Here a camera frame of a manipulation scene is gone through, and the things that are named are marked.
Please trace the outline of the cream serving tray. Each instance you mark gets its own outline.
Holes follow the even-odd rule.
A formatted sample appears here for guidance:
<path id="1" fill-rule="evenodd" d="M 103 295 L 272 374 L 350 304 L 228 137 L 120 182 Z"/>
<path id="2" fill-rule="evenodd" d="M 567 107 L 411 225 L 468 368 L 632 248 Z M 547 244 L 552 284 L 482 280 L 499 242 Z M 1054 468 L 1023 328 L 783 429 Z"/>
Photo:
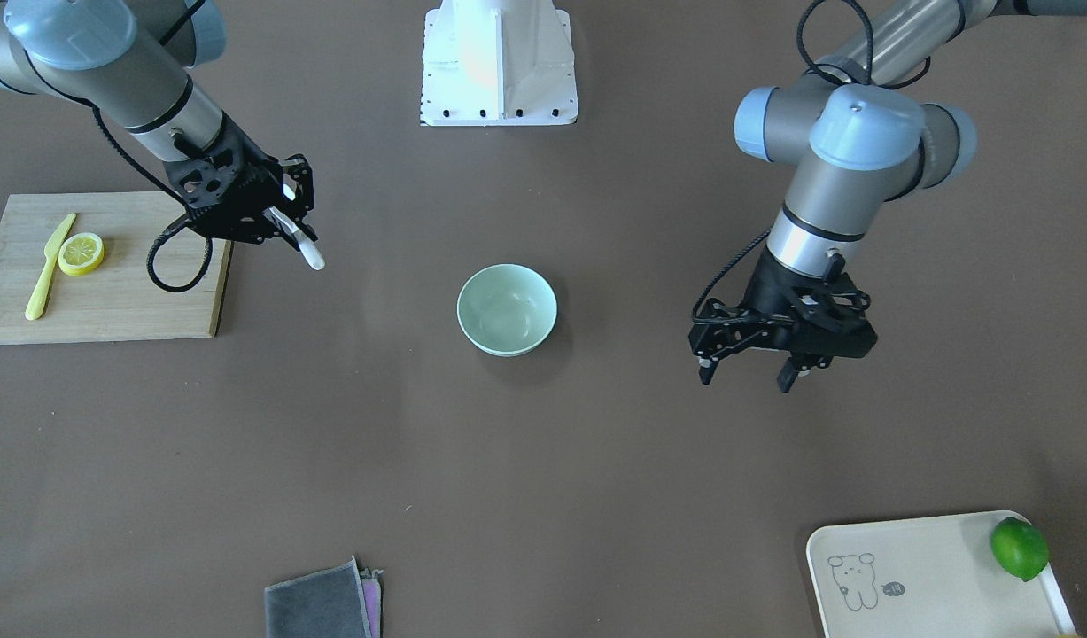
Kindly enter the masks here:
<path id="1" fill-rule="evenodd" d="M 827 637 L 1077 635 L 1052 570 L 1024 581 L 994 558 L 1010 511 L 822 526 L 805 560 Z"/>

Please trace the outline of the green lime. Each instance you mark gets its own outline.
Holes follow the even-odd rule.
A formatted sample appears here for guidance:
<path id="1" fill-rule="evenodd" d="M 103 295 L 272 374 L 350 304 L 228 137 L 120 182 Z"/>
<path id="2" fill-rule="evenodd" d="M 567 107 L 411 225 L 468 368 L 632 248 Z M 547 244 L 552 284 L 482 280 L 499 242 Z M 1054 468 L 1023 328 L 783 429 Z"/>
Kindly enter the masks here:
<path id="1" fill-rule="evenodd" d="M 1050 563 L 1044 534 L 1028 521 L 1005 517 L 996 525 L 990 548 L 997 565 L 1021 581 L 1030 581 Z"/>

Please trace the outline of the yellow lemon slice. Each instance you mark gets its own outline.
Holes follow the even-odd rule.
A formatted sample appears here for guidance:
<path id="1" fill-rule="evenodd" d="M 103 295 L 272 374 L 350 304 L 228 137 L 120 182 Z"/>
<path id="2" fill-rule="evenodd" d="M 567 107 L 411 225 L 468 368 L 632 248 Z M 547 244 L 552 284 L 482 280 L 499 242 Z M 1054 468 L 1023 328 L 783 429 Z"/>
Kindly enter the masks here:
<path id="1" fill-rule="evenodd" d="M 68 236 L 58 249 L 58 268 L 68 277 L 82 277 L 105 261 L 105 241 L 98 234 L 77 233 Z"/>

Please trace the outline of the mint green bowl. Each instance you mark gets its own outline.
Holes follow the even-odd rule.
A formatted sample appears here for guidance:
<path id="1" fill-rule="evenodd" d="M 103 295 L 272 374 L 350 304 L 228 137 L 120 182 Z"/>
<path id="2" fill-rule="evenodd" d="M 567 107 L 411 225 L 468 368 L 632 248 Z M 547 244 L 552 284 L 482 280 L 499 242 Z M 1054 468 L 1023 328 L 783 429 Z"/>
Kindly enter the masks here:
<path id="1" fill-rule="evenodd" d="M 492 265 L 463 283 L 455 302 L 462 334 L 479 351 L 515 358 L 535 350 L 554 330 L 558 296 L 539 272 Z"/>

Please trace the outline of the wooden cutting board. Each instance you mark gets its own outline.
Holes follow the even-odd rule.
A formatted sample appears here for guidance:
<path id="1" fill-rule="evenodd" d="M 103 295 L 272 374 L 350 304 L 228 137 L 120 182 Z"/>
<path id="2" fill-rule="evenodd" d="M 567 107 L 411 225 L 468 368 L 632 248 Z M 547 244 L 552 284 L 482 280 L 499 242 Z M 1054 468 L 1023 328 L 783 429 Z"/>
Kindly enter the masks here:
<path id="1" fill-rule="evenodd" d="M 0 345 L 211 338 L 218 330 L 232 243 L 214 241 L 210 267 L 186 293 L 147 275 L 151 242 L 182 213 L 161 192 L 13 193 L 0 221 Z M 98 234 L 101 266 L 82 277 L 54 271 L 41 318 L 25 307 L 43 267 L 43 246 L 68 214 L 73 233 Z"/>

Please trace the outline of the yellow plastic knife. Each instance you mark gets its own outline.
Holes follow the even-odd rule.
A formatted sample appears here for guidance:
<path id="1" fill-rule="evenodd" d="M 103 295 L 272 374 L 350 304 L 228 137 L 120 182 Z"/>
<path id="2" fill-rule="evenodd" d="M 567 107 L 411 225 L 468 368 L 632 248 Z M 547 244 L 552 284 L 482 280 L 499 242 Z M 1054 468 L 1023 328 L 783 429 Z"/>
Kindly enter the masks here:
<path id="1" fill-rule="evenodd" d="M 66 236 L 76 222 L 77 213 L 68 213 L 58 223 L 43 246 L 43 268 L 35 283 L 27 307 L 25 307 L 25 318 L 29 322 L 41 318 L 45 308 L 48 307 L 50 296 L 50 282 L 53 278 L 54 270 L 58 265 L 58 254 L 62 243 L 66 241 Z"/>

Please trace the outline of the grey folded cloth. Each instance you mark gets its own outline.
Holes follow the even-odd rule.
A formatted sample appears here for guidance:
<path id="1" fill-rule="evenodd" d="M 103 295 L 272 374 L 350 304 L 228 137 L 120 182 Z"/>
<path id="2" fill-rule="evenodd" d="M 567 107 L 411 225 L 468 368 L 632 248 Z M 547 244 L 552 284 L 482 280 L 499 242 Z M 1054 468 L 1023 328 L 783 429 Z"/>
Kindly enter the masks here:
<path id="1" fill-rule="evenodd" d="M 357 556 L 264 590 L 268 637 L 380 637 L 382 571 Z"/>

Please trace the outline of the white plastic spoon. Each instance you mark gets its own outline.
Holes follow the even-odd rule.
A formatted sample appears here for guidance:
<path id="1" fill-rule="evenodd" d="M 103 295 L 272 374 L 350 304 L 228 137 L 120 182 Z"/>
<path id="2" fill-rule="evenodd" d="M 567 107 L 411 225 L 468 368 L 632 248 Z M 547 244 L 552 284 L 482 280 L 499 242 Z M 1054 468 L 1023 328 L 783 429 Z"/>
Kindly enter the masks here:
<path id="1" fill-rule="evenodd" d="M 289 243 L 296 247 L 309 267 L 318 271 L 327 266 L 327 261 L 321 254 L 313 239 L 309 238 L 308 234 L 291 217 L 283 213 L 280 209 L 268 207 L 264 211 L 264 217 L 268 218 L 268 222 L 276 227 L 282 238 L 287 239 Z"/>

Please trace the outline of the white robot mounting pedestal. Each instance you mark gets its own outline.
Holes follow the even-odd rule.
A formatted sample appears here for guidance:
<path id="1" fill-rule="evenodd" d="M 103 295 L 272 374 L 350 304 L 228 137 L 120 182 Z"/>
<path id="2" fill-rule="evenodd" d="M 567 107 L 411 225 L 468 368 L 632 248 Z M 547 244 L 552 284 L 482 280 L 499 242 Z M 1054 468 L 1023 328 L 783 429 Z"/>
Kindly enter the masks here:
<path id="1" fill-rule="evenodd" d="M 425 127 L 578 120 L 571 16 L 551 1 L 442 1 L 425 13 L 422 62 Z"/>

